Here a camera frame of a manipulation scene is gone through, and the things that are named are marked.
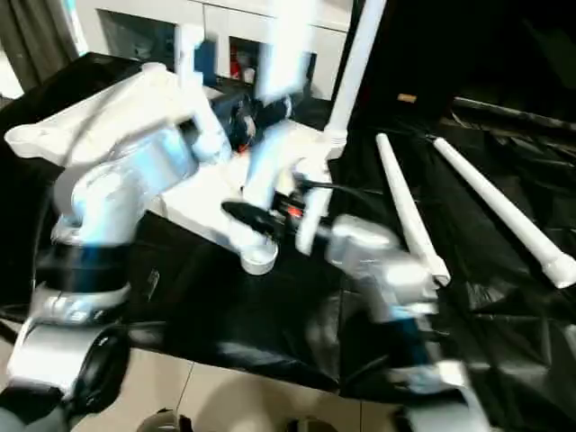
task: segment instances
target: tiled floor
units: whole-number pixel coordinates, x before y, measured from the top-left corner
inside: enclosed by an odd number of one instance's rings
[[[0,340],[0,370],[11,346]],[[5,385],[0,373],[0,387]],[[193,364],[134,349],[120,398],[104,413],[84,419],[75,432],[136,431],[163,408],[178,409],[197,432],[276,432],[287,420],[315,417],[338,432],[393,432],[392,406],[345,400],[323,391]]]

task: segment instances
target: white cylinder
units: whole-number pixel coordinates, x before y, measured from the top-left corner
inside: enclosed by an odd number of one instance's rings
[[[556,287],[565,288],[576,283],[574,258],[564,254],[518,207],[445,139],[436,139],[434,147],[514,232],[540,262],[543,272]]]
[[[434,249],[388,136],[379,133],[376,142],[409,251],[422,261],[442,285],[446,286],[450,283],[450,273],[444,260]]]
[[[296,176],[303,176],[307,180],[320,183],[332,183],[330,172],[324,159],[305,158],[298,162],[292,172]],[[314,187],[305,197],[306,207],[296,232],[296,249],[309,256],[316,238],[316,231],[322,216],[328,213],[328,206],[332,190]]]
[[[242,199],[263,210],[269,210],[274,199],[276,183],[282,168],[280,154],[284,132],[282,125],[268,129],[264,140],[250,154]],[[263,275],[273,268],[278,255],[278,246],[266,236],[233,220],[230,224],[229,241],[240,255],[242,267],[251,275]]]
[[[274,0],[273,20],[260,54],[256,96],[269,104],[304,87],[318,0]]]
[[[364,4],[327,130],[340,131],[341,134],[348,129],[385,6],[386,0],[366,0]]]
[[[203,90],[203,75],[194,70],[194,52],[204,40],[204,29],[194,24],[180,24],[175,32],[175,71],[178,85],[190,104],[193,121],[200,131],[192,151],[203,163],[229,160],[232,148],[218,117]]]

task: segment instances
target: black plastic sheet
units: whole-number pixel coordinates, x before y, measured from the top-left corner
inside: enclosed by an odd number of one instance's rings
[[[36,122],[138,70],[131,62],[89,55],[0,112],[0,135]],[[401,233],[375,146],[376,130],[352,130],[335,182],[381,189],[377,207],[335,191],[332,214],[350,212]],[[445,136],[565,252],[576,256],[576,182],[570,148],[531,139],[495,139],[449,128]],[[574,287],[557,290],[511,232],[413,130],[391,144],[452,283],[440,291],[432,337],[463,358],[492,422],[509,430],[576,426]],[[3,281],[0,315],[25,317],[32,251],[50,244],[55,215],[39,220],[60,169],[22,160],[3,143]],[[409,401],[386,372],[410,358],[407,320],[377,326],[362,298],[321,256],[286,244],[274,271],[245,274],[236,256],[147,214],[130,255],[126,314],[134,345],[234,367],[344,396]]]

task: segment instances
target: white rod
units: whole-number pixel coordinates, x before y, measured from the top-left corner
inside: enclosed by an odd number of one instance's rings
[[[264,104],[303,89],[318,2],[274,0],[276,18],[268,20],[269,44],[261,50],[256,87]]]
[[[175,71],[178,85],[190,104],[193,121],[200,131],[192,151],[200,162],[229,160],[232,148],[203,89],[203,74],[194,70],[194,52],[204,40],[203,27],[179,24],[175,30]]]
[[[540,262],[544,274],[557,288],[566,288],[576,283],[574,258],[564,254],[518,207],[445,139],[436,139],[434,147],[514,232]]]
[[[386,0],[366,0],[364,4],[327,130],[345,133],[348,129],[385,6]]]
[[[450,272],[434,249],[388,136],[379,133],[376,136],[376,143],[409,251],[422,261],[443,286],[446,286],[450,283]]]

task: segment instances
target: black cable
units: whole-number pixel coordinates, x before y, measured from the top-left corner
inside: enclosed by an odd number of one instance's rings
[[[302,180],[301,184],[308,187],[320,187],[322,189],[334,189],[337,191],[344,192],[351,196],[354,196],[357,200],[366,204],[373,212],[383,213],[382,207],[377,205],[374,200],[369,196],[370,193],[377,194],[377,191],[370,191],[366,189],[357,189],[351,186],[344,186],[342,184],[332,184],[332,183],[322,183],[322,182],[312,182],[309,180]]]

